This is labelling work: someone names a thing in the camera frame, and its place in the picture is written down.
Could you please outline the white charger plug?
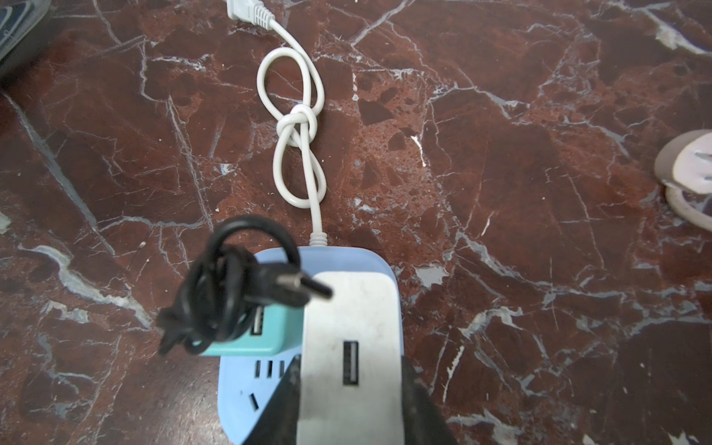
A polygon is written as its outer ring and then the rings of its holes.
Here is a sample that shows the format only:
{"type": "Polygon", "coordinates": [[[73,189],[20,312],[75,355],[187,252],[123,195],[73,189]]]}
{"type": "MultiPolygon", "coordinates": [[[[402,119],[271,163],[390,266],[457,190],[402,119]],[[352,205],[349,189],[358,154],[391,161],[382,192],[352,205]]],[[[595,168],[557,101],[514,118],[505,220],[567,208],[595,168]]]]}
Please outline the white charger plug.
{"type": "Polygon", "coordinates": [[[394,280],[325,272],[328,300],[305,309],[300,444],[402,444],[402,318],[394,280]]]}

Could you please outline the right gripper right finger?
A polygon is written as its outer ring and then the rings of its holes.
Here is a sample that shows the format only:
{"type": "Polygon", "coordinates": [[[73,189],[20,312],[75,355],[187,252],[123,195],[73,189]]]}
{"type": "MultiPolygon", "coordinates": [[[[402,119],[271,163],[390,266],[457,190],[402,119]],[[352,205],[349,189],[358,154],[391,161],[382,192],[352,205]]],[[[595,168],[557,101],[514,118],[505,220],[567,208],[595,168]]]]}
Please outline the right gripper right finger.
{"type": "Polygon", "coordinates": [[[407,445],[457,445],[428,388],[406,357],[402,357],[402,419],[407,445]]]}

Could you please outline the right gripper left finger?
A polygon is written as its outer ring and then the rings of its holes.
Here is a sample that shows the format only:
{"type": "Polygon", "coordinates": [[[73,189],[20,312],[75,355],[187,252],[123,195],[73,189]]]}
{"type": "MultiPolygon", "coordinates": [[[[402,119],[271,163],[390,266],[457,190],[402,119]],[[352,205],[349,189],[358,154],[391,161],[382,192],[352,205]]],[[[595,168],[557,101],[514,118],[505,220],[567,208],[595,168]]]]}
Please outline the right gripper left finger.
{"type": "Polygon", "coordinates": [[[298,354],[281,377],[270,402],[244,441],[246,445],[295,445],[300,411],[301,355],[298,354]]]}

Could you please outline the teal charger plug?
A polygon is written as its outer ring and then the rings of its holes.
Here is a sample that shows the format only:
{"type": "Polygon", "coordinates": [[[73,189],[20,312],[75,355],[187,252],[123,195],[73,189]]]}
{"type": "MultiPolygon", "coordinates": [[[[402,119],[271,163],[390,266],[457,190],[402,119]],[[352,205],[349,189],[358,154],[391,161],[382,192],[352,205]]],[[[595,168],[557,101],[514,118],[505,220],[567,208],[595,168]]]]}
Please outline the teal charger plug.
{"type": "Polygon", "coordinates": [[[202,356],[269,357],[299,347],[303,336],[303,308],[272,305],[258,311],[255,323],[242,337],[212,343],[202,356]]]}

